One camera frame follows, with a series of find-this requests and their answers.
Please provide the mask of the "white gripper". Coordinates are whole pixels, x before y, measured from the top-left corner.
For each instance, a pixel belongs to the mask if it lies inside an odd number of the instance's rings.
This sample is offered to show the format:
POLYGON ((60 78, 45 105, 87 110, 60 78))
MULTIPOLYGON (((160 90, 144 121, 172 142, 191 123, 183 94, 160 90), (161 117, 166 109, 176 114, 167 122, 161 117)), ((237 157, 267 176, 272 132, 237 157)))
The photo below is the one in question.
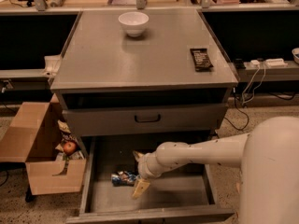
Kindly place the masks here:
POLYGON ((150 186, 146 179, 158 178, 163 173, 163 166, 158 162, 155 153, 143 154, 134 150, 133 155, 138 162, 138 173, 142 178, 135 181, 133 199, 139 198, 150 186))

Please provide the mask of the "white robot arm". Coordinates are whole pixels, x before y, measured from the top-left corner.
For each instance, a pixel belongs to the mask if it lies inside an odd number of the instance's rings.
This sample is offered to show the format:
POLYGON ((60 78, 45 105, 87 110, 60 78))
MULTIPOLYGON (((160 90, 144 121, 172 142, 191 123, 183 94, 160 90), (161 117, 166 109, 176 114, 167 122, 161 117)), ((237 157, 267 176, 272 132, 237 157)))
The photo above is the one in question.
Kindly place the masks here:
POLYGON ((241 172, 239 224, 299 223, 299 118, 275 117, 250 133, 196 144, 164 142, 134 155, 135 199, 166 172, 190 163, 220 164, 241 172))

